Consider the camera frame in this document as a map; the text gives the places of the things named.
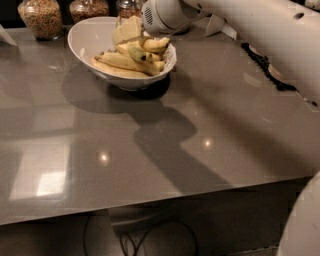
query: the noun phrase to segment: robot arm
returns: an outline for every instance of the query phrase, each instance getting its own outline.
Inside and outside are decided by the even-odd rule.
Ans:
[[[289,0],[148,0],[142,21],[152,35],[172,34],[207,14],[224,19],[300,94],[320,104],[320,14]]]

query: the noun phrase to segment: jar of grains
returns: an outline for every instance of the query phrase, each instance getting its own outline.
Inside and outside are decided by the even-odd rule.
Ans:
[[[56,0],[23,0],[18,13],[38,40],[55,40],[63,34],[61,10]]]
[[[116,3],[118,16],[130,18],[132,15],[141,17],[141,8],[146,0],[118,0]]]
[[[105,0],[74,0],[70,4],[74,23],[81,20],[109,15],[109,4]]]

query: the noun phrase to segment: bowl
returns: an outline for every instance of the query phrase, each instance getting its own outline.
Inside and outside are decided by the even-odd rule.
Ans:
[[[95,17],[75,24],[69,31],[68,44],[73,54],[94,74],[105,79],[108,83],[121,89],[136,91],[147,88],[151,84],[164,79],[177,62],[176,49],[170,44],[164,54],[166,64],[162,72],[146,78],[128,78],[101,71],[92,65],[93,56],[101,51],[113,48],[112,32],[116,28],[117,18]]]

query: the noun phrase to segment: food in bowl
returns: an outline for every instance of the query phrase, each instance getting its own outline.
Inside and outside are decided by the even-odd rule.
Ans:
[[[116,31],[117,23],[116,17],[94,17],[73,25],[68,33],[68,45],[71,52],[94,75],[123,90],[137,91],[145,89],[165,79],[177,63],[176,49],[172,42],[169,43],[167,50],[162,54],[165,62],[164,67],[160,74],[156,76],[149,76],[142,72],[137,74],[137,71],[135,75],[132,75],[131,70],[107,66],[94,59],[94,56],[101,51],[116,50],[112,34]]]
[[[141,29],[141,19],[131,16],[112,33],[113,48],[95,55],[92,65],[101,71],[128,78],[157,76],[163,71],[170,45],[167,37],[156,39]]]

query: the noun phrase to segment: kitchen counter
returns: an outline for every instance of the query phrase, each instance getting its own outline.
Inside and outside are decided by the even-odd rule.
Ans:
[[[0,42],[0,224],[313,176],[320,118],[207,19],[172,39],[167,79],[129,93],[66,36]]]

